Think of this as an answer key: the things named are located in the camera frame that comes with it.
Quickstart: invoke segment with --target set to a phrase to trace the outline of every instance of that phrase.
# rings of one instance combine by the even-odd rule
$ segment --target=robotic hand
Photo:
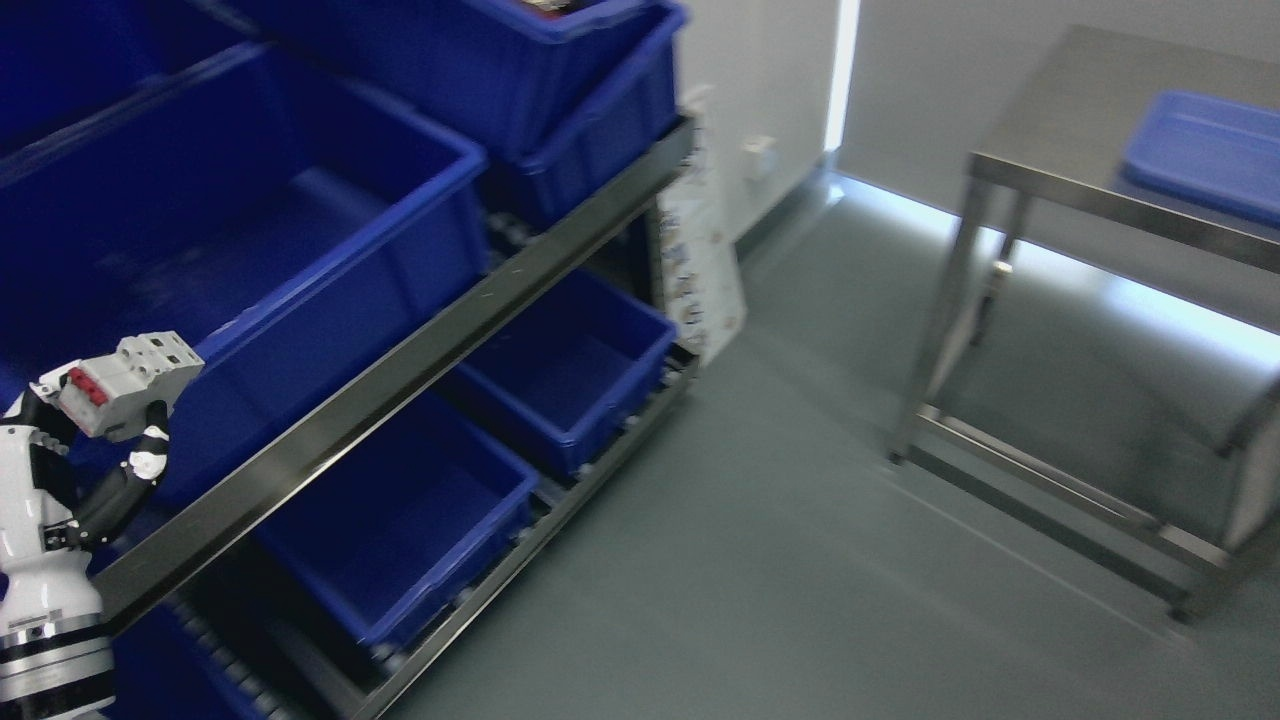
[[[164,478],[169,413],[201,368],[177,333],[128,337],[46,373],[0,418],[0,719],[93,716],[115,700],[102,598],[84,569]],[[67,461],[77,429],[141,436],[82,502]]]

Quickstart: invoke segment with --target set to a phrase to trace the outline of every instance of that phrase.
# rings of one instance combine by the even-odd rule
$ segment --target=gray floor
[[[751,251],[751,319],[676,416],[392,716],[1280,717],[1280,571],[1178,625],[883,461],[946,228],[835,187]],[[1087,477],[1139,470],[1115,489],[1212,528],[1226,491],[1204,448],[1275,369],[1253,356],[1270,346],[1242,331],[1244,351],[1212,350],[1185,319],[1128,313],[1158,304],[1140,288],[1021,260],[950,401]]]

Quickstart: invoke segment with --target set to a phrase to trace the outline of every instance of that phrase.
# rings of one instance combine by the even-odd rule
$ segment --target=blue storage crate
[[[509,159],[535,151],[663,15],[653,0],[588,0],[554,19],[521,0],[227,1]]]
[[[113,720],[266,720],[255,698],[227,675],[165,606],[113,642]]]
[[[626,169],[677,119],[676,32],[685,10],[654,5],[662,22],[536,152],[495,158],[480,188],[490,208],[547,229]]]
[[[424,395],[259,530],[366,647],[403,647],[532,523],[538,474]]]
[[[468,288],[483,151],[241,45],[0,161],[0,397],[116,338],[206,361],[159,496],[189,502]],[[81,443],[95,465],[115,448]]]
[[[241,40],[182,0],[0,3],[0,155]]]
[[[440,392],[535,465],[571,475],[662,379],[676,327],[582,270],[462,361]]]
[[[1156,97],[1125,150],[1139,184],[1280,225],[1280,110],[1196,92]]]

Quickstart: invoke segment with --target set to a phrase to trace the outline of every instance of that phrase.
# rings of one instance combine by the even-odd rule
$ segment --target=table top
[[[1280,65],[1075,26],[974,150],[970,174],[1280,273],[1280,228],[1121,176],[1129,137],[1166,90],[1280,108]]]

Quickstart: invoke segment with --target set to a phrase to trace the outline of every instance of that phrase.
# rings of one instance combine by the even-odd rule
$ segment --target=poster
[[[746,322],[737,251],[724,234],[721,177],[709,152],[714,132],[699,88],[685,100],[695,122],[694,151],[681,177],[658,197],[667,316],[680,338],[710,363]]]

